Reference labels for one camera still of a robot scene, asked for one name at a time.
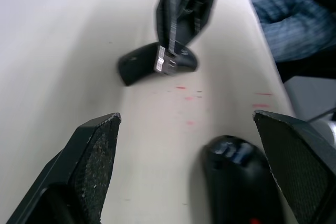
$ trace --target table surface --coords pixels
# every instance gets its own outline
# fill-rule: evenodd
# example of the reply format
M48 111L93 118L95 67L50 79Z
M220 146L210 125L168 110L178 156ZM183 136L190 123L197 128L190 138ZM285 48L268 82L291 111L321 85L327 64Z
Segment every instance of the table surface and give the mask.
M217 0L190 44L197 72L127 88L116 61L155 41L157 0L0 3L1 223L75 128L111 112L122 124L102 223L210 223L202 146L235 135L261 147L253 111L292 114L249 0Z

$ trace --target black device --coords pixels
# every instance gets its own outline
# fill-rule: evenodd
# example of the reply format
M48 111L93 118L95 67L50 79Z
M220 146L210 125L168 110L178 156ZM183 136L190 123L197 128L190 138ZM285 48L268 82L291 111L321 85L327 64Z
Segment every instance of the black device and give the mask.
M79 126L7 224L100 224L120 122L113 113Z
M220 136L203 150L213 224L284 224L277 185L254 145Z
M336 149L305 121L266 111L254 120L297 222L336 223Z
M156 9L158 42L120 58L118 72L129 86L159 72L173 74L179 67L195 71L196 56L186 47L209 20L214 0L160 0Z

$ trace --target computer mouse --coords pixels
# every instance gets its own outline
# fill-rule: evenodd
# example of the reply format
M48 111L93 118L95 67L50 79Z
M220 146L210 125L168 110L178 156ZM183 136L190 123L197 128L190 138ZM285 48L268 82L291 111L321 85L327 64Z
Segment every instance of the computer mouse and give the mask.
M159 43L154 42L138 48L119 59L117 63L118 73L126 86L130 86L154 73L158 48ZM177 68L185 67L190 71L195 71L198 61L188 48L183 47L177 55L176 66Z
M254 145L234 136L213 139L202 152L213 224L284 224L268 162Z

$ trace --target red mark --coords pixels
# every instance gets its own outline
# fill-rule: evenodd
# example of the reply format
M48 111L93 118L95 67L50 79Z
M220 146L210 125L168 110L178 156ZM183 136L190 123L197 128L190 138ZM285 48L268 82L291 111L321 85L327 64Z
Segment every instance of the red mark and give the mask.
M259 95L273 95L271 93L255 93L255 94L259 94Z
M250 224L261 224L261 222L257 218L251 218L250 219Z
M253 108L269 108L270 106L267 104L253 104Z

